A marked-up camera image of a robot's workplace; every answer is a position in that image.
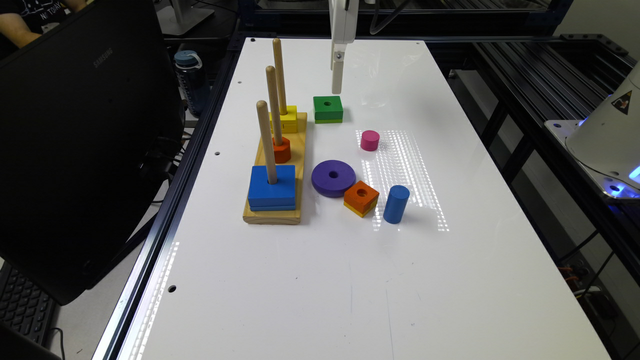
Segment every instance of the purple disc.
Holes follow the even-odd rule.
[[[327,160],[313,169],[311,183],[320,195],[341,197],[356,183],[356,173],[342,161]]]

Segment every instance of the water bottle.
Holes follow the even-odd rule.
[[[176,63],[176,74],[184,96],[187,98],[189,111],[199,117],[209,99],[209,82],[202,66],[202,60],[192,50],[178,51],[173,59]]]

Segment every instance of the blue block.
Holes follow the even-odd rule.
[[[251,170],[248,196],[251,211],[295,210],[296,167],[276,165],[276,172],[278,182],[272,185],[267,178],[266,166],[254,166]]]

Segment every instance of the pink cylinder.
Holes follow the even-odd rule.
[[[374,151],[378,148],[378,141],[380,141],[380,134],[373,130],[367,130],[362,133],[360,147],[363,150]]]

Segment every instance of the blue light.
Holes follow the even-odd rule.
[[[638,166],[635,170],[631,172],[631,174],[629,174],[629,179],[635,182],[640,182],[640,179],[638,177],[640,177],[640,166]]]
[[[620,187],[616,186],[616,188],[618,188],[618,190],[613,190],[613,187],[611,188],[611,190],[613,190],[611,191],[611,196],[617,197],[618,195],[620,195],[620,193],[622,193],[622,190],[624,190],[624,186],[620,186]]]

